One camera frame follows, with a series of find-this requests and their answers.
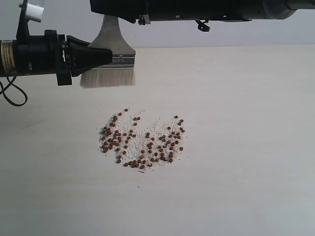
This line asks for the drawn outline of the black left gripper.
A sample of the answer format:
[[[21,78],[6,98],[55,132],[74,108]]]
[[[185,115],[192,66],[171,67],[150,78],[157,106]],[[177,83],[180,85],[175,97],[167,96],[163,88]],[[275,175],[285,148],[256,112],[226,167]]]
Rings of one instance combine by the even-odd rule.
[[[69,35],[66,44],[65,59],[65,36],[56,30],[46,30],[43,35],[18,31],[13,47],[13,73],[18,76],[55,74],[58,86],[68,86],[72,84],[71,76],[77,77],[112,62],[113,53],[109,49],[89,47],[89,42]]]

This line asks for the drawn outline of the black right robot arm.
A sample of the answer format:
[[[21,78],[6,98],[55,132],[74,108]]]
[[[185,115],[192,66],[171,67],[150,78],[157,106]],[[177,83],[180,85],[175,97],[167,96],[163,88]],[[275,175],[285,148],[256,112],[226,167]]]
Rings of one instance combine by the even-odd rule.
[[[284,20],[297,10],[314,9],[313,0],[92,0],[91,11],[148,25],[162,21],[195,21],[203,32],[207,23]]]

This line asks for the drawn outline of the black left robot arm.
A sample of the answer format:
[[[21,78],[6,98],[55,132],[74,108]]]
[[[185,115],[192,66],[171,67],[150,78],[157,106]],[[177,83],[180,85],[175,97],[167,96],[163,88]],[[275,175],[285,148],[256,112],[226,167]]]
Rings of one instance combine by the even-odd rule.
[[[30,35],[28,22],[41,22],[44,1],[25,0],[19,7],[16,38],[0,42],[1,77],[55,74],[58,86],[68,86],[72,77],[112,62],[111,50],[89,47],[88,42],[56,30]]]

